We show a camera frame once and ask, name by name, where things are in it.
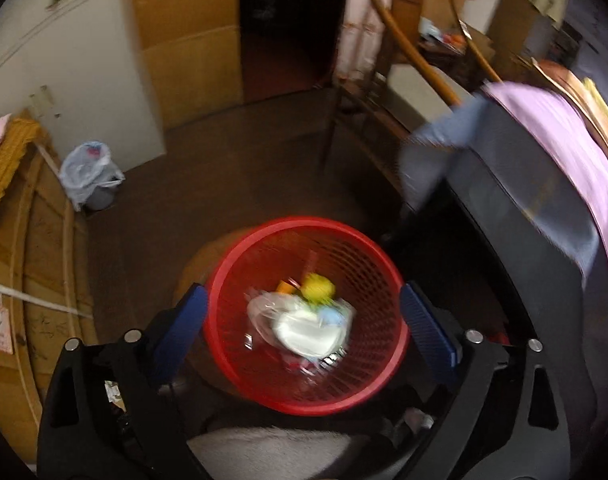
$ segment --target doorway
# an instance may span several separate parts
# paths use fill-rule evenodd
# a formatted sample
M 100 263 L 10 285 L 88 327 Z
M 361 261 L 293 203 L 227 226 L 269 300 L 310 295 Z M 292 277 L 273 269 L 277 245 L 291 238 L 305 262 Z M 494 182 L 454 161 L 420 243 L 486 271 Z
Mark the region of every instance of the doorway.
M 240 0 L 244 101 L 331 81 L 345 0 Z

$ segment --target red floor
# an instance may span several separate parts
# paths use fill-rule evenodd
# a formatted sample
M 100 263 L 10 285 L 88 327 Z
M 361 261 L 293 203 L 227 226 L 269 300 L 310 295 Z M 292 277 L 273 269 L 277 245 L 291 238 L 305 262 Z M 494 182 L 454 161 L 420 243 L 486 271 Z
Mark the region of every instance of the red floor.
M 244 101 L 311 89 L 321 77 L 303 48 L 287 38 L 242 34 Z

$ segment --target round wooden stool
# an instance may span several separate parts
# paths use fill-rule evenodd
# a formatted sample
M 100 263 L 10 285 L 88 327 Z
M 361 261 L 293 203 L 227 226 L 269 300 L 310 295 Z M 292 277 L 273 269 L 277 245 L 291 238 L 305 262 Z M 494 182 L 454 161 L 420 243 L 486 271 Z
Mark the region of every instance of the round wooden stool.
M 180 279 L 173 293 L 173 304 L 177 304 L 181 300 L 181 297 L 193 283 L 205 284 L 226 250 L 250 231 L 250 228 L 238 229 L 203 245 L 181 271 Z M 213 356 L 210 354 L 209 346 L 203 338 L 195 339 L 193 348 L 186 359 L 193 369 L 211 386 L 215 386 L 228 394 L 241 396 L 217 367 Z

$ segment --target white plastic bag liner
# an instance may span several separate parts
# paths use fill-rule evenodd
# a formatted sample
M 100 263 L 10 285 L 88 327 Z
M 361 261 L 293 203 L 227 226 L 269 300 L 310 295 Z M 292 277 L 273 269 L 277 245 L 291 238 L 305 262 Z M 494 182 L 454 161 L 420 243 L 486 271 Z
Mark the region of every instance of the white plastic bag liner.
M 84 142 L 68 153 L 59 170 L 59 180 L 75 211 L 81 209 L 96 187 L 117 187 L 125 178 L 110 160 L 108 146 L 97 140 Z

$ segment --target red plastic basket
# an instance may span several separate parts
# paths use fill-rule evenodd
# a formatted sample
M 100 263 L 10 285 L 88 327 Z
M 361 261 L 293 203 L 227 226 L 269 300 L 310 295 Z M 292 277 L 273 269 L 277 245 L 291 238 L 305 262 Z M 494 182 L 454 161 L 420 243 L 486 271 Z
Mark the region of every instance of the red plastic basket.
M 286 370 L 271 347 L 244 347 L 244 294 L 299 279 L 311 250 L 319 256 L 315 272 L 356 310 L 346 356 L 312 380 Z M 284 218 L 246 235 L 220 261 L 209 280 L 205 335 L 217 365 L 245 397 L 292 415 L 328 415 L 373 396 L 397 369 L 409 340 L 401 286 L 388 256 L 359 231 L 322 218 Z

